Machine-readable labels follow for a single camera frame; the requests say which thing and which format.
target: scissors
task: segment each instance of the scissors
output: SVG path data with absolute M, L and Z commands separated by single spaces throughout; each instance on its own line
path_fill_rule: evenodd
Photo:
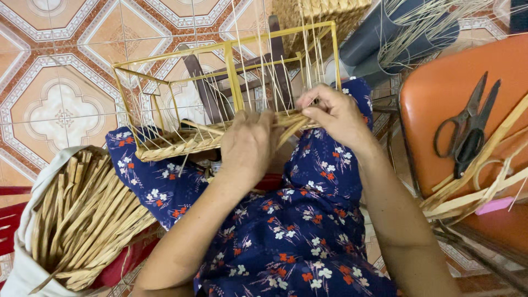
M 443 121 L 435 133 L 433 141 L 435 153 L 441 158 L 452 156 L 455 159 L 453 172 L 455 179 L 462 178 L 464 171 L 466 171 L 471 161 L 480 153 L 484 146 L 484 127 L 495 103 L 495 98 L 497 98 L 498 89 L 501 86 L 501 80 L 498 79 L 491 91 L 489 91 L 486 102 L 484 102 L 484 106 L 479 113 L 478 107 L 480 106 L 480 99 L 486 86 L 487 77 L 488 72 L 486 71 L 473 90 L 466 108 L 457 116 Z M 438 137 L 448 123 L 455 124 L 455 130 L 451 136 L 447 152 L 441 153 L 438 149 Z

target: left hand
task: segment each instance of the left hand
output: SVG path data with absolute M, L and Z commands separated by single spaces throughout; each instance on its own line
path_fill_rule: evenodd
M 283 128 L 271 128 L 275 113 L 261 115 L 240 110 L 222 136 L 222 166 L 218 175 L 246 194 L 264 177 Z

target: scissor blade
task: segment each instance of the scissor blade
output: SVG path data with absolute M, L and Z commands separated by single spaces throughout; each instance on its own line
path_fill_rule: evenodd
M 486 71 L 484 75 L 480 78 L 477 83 L 477 86 L 473 90 L 473 94 L 469 98 L 467 103 L 466 110 L 470 116 L 476 116 L 478 112 L 478 106 L 480 105 L 480 99 L 482 98 L 482 93 L 484 92 L 484 86 L 486 85 L 486 80 L 488 79 L 488 72 Z
M 486 123 L 489 118 L 489 114 L 492 111 L 493 104 L 495 103 L 495 98 L 497 98 L 498 89 L 501 87 L 501 80 L 495 82 L 495 84 L 492 86 L 492 89 L 489 91 L 488 97 L 486 98 L 486 102 L 484 102 L 484 106 L 482 107 L 482 110 L 480 111 L 480 114 L 478 115 L 478 122 L 479 126 L 482 130 L 484 130 L 484 127 L 486 126 Z

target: hand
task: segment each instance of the hand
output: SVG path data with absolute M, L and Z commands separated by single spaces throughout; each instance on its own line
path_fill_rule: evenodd
M 219 175 L 236 183 L 237 189 L 245 191 L 243 194 L 264 177 L 275 153 L 283 129 L 271 128 L 274 118 L 275 114 L 270 110 L 260 116 L 240 110 L 231 128 L 222 136 Z
M 319 105 L 309 107 L 315 98 L 319 98 Z M 361 154 L 373 136 L 352 99 L 327 85 L 318 85 L 304 93 L 296 106 L 303 109 L 303 115 L 321 124 L 333 139 Z

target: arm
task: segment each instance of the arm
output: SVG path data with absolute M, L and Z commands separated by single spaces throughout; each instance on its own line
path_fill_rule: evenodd
M 319 107 L 307 107 L 316 97 Z M 356 155 L 367 209 L 398 287 L 408 296 L 459 296 L 427 220 L 350 97 L 321 85 L 305 93 L 297 106 Z
M 203 194 L 156 245 L 134 286 L 139 296 L 193 296 L 192 279 L 218 228 L 262 179 L 280 130 L 273 112 L 238 112 L 222 136 L 222 166 Z

